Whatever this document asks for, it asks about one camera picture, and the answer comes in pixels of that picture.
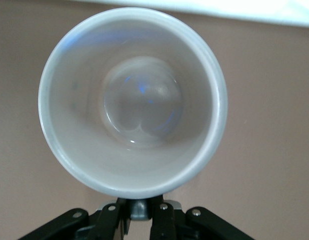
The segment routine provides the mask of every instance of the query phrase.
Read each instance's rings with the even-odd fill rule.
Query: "white mug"
[[[228,100],[221,68],[195,31],[125,7],[63,37],[43,70],[38,106],[69,173],[99,192],[144,199],[202,170],[221,141]]]

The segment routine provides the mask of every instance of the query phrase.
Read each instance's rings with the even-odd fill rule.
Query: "beige wall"
[[[0,0],[0,240],[107,200],[68,174],[41,131],[37,97],[61,37],[111,6]],[[165,198],[203,206],[257,240],[309,240],[309,29],[170,13],[223,69],[229,112],[206,168]],[[127,240],[149,239],[150,223]]]

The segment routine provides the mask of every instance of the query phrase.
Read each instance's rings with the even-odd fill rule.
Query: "white surface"
[[[309,27],[309,0],[75,0]]]
[[[146,79],[162,81],[164,72],[174,85],[170,77],[159,88]],[[116,92],[122,88],[128,96]],[[145,8],[109,10],[74,27],[51,53],[39,88],[42,129],[60,163],[92,189],[129,199],[170,192],[197,175],[221,141],[227,104],[203,39]]]

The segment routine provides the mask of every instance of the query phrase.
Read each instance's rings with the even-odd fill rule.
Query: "metal screw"
[[[81,217],[82,213],[81,212],[76,212],[74,215],[72,215],[73,218],[77,219]]]
[[[160,239],[162,240],[167,239],[167,235],[164,232],[162,232],[160,235]]]
[[[201,215],[201,211],[199,211],[198,209],[193,209],[193,210],[192,210],[192,215],[198,217],[198,216]]]
[[[168,205],[165,204],[165,203],[162,203],[162,204],[160,204],[160,209],[161,210],[166,210],[166,209],[168,209]]]
[[[113,211],[113,210],[115,210],[115,209],[116,209],[116,206],[114,206],[114,205],[108,207],[108,210],[109,210],[109,211]]]

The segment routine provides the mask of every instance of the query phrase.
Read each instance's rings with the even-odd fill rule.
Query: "ceramic cup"
[[[227,90],[194,30],[125,7],[63,37],[43,70],[38,106],[46,141],[70,174],[99,192],[144,199],[207,164],[226,125]]]

